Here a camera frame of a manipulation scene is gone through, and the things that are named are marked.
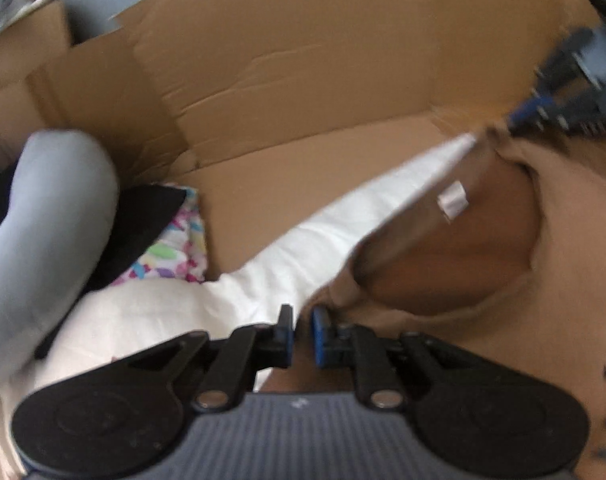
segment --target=brown t-shirt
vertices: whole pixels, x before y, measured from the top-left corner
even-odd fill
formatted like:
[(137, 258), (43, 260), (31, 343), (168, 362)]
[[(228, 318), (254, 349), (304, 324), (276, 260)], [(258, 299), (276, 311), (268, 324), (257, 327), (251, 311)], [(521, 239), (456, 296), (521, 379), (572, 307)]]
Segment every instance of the brown t-shirt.
[[(452, 184), (467, 208), (446, 218)], [(417, 203), (356, 248), (304, 308), (381, 336), (425, 332), (555, 384), (592, 424), (576, 473), (606, 480), (606, 178), (527, 142), (481, 137)], [(306, 344), (269, 390), (345, 386)]]

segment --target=white fabric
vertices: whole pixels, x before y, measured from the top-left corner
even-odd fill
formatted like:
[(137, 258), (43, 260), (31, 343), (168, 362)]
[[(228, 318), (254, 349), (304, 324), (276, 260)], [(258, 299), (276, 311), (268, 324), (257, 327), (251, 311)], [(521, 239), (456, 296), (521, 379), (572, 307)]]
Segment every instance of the white fabric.
[(28, 365), (0, 386), (0, 480), (20, 471), (7, 431), (11, 413), (28, 392), (189, 330), (222, 338), (239, 325), (275, 322), (283, 303), (297, 313), (363, 236), (415, 200), (473, 143), (472, 135), (460, 136), (364, 184), (217, 282), (132, 281), (87, 295), (46, 361)]

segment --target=gray fabric roll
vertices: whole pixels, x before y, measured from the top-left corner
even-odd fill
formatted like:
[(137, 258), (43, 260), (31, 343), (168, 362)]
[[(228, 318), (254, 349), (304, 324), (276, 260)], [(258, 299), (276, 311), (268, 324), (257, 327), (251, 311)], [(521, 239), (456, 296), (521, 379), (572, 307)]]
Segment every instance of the gray fabric roll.
[(108, 241), (117, 200), (114, 167), (93, 138), (30, 137), (0, 226), (0, 382), (77, 300)]

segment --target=white tag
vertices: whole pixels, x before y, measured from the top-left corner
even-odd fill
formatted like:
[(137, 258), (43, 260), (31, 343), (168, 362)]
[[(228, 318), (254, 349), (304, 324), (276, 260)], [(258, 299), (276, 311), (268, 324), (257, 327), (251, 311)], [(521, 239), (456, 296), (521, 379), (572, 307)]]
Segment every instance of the white tag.
[(458, 180), (438, 196), (436, 203), (450, 222), (469, 205), (465, 188)]

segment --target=colorful patterned fabric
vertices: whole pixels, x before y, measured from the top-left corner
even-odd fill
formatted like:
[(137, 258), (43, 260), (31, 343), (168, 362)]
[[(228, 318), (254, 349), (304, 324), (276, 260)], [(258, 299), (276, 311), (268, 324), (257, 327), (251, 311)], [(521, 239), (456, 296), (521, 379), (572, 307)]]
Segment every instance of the colorful patterned fabric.
[(187, 282), (205, 281), (208, 268), (205, 230), (198, 211), (198, 192), (185, 190), (185, 202), (158, 240), (112, 285), (147, 278), (175, 278)]

